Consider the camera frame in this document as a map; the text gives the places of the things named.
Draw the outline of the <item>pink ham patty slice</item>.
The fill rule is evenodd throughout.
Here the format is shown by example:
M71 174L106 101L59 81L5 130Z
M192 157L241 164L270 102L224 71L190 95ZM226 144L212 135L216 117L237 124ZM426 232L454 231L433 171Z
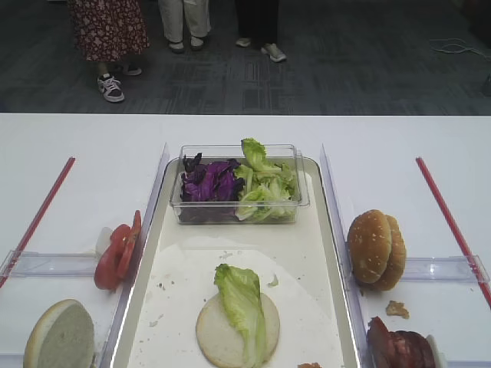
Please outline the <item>pink ham patty slice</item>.
M389 330L379 317L372 317L368 325L367 340L375 366L394 367L395 348Z

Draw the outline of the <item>green lettuce leaf on bun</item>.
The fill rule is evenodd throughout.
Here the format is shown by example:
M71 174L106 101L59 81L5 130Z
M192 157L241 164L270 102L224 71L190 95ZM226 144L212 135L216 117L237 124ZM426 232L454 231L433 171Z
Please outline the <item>green lettuce leaf on bun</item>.
M266 328L259 276L248 268L220 264L214 285L219 289L229 324L244 343L244 366L261 367L266 353Z

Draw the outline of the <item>clear plastic salad container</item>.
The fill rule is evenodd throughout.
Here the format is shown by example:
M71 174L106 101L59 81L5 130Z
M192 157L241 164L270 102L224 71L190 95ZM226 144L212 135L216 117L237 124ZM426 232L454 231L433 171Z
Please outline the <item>clear plastic salad container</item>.
M292 144L182 146L170 206L182 224L293 223L309 204Z

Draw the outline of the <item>cream metal serving tray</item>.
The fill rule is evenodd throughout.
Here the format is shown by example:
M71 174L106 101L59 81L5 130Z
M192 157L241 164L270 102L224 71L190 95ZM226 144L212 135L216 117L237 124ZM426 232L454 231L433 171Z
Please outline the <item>cream metal serving tray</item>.
M176 160L167 164L116 367L207 367L196 319L222 263L252 269L278 308L269 366L357 367L321 174L311 159L304 168L310 203L292 224L181 225L170 206Z

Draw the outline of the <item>front sesame bun top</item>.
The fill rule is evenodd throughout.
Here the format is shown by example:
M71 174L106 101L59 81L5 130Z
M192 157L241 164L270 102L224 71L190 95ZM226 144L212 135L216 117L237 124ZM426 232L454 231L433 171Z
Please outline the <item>front sesame bun top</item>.
M391 232L386 215L372 209L357 216L348 231L354 276L373 284L384 273L391 253Z

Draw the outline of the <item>white paper under tomatoes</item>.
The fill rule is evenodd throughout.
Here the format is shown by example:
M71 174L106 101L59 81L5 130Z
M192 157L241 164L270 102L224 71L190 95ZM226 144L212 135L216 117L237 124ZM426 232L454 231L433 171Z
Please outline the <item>white paper under tomatoes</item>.
M112 235L112 233L113 230L111 228L102 228L94 246L90 250L83 251L82 254L94 256L95 258L100 258L110 246L110 236Z

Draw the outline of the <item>bottom bun slice on tray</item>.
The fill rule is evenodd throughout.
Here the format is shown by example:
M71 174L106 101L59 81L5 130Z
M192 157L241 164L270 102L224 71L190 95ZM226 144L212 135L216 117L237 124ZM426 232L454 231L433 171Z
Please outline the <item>bottom bun slice on tray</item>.
M261 293L265 315L266 350L263 363L270 360L278 344L280 319L272 299ZM244 341L230 326L219 294L210 298L199 313L196 338L204 356L217 367L245 367Z

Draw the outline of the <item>person in dark trousers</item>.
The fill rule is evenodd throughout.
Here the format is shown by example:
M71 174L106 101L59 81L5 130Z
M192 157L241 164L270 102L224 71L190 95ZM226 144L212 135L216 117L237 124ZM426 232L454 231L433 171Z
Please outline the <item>person in dark trousers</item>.
M287 60L277 45L279 0L236 0L239 38L236 46L259 43L260 50L275 63Z

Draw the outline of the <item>rear sesame bun top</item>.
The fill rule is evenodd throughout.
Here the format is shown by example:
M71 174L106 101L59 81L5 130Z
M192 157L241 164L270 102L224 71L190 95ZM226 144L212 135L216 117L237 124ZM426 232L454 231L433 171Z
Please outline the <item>rear sesame bun top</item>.
M404 273L407 258L406 246L397 220L390 215L387 215L386 218L390 226L392 243L387 267L381 278L377 281L377 288L381 291L389 291L395 287Z

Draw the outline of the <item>person in beige trousers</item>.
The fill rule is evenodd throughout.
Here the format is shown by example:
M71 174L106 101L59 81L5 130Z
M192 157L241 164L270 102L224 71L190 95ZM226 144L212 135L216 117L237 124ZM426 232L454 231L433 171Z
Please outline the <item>person in beige trousers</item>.
M184 52L183 29L186 25L191 49L201 50L211 31L209 0L158 0L157 3L169 49L176 54Z

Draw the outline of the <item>brown crumb on table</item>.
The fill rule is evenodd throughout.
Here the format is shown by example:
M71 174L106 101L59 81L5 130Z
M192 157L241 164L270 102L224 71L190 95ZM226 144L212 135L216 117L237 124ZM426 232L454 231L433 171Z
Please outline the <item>brown crumb on table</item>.
M406 320L410 318L410 312L404 306L403 302L389 301L388 305L385 308L385 311L387 316L402 317Z

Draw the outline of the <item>left long acrylic divider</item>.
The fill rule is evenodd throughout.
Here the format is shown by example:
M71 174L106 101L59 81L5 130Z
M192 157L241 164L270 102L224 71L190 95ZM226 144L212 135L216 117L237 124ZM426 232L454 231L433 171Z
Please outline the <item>left long acrylic divider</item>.
M130 329L132 305L134 297L138 294L138 274L142 258L147 247L147 239L152 226L153 217L158 205L163 180L166 174L166 166L170 160L168 143L163 144L163 151L157 167L155 179L148 199L147 207L144 211L142 229L135 243L135 250L130 261L130 270L127 280L123 283L120 299L117 304L113 322L109 329L109 334L95 357L92 367L116 367L117 355L120 350L125 350L125 334Z

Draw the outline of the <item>right red tape strip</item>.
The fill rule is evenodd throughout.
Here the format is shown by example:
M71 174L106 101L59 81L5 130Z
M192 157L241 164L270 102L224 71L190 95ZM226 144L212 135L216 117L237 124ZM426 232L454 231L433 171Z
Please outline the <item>right red tape strip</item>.
M448 208L436 182L434 181L429 169L427 168L426 163L424 162L422 157L417 157L415 159L424 179L427 182L427 185L430 189L430 191L433 194L433 197L435 198L440 211L443 214L443 217L445 218L450 231L453 234L453 237L455 238L457 244L460 247L460 250L463 254L463 256L467 259L471 271L474 273L475 278L478 282L479 288L487 302L488 305L490 305L490 286L489 282L486 281L484 271L485 268L482 266L479 266L477 263L477 257L471 252L471 249L469 245L466 242L466 239L463 237L462 232L460 231L460 228L458 224L456 223L455 218L453 217L450 209Z

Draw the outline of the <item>right upper acrylic rail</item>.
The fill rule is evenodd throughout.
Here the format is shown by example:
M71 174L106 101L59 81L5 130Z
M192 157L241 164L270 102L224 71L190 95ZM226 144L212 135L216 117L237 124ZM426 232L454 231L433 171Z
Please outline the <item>right upper acrylic rail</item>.
M487 284L490 277L477 255L408 258L401 281Z

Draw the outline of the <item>left upper acrylic rail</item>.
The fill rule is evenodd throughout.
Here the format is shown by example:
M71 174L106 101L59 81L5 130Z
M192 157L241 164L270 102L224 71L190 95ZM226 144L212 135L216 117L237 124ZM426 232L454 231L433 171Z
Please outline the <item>left upper acrylic rail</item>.
M98 263L95 254L53 254L10 251L1 265L2 278L92 277Z

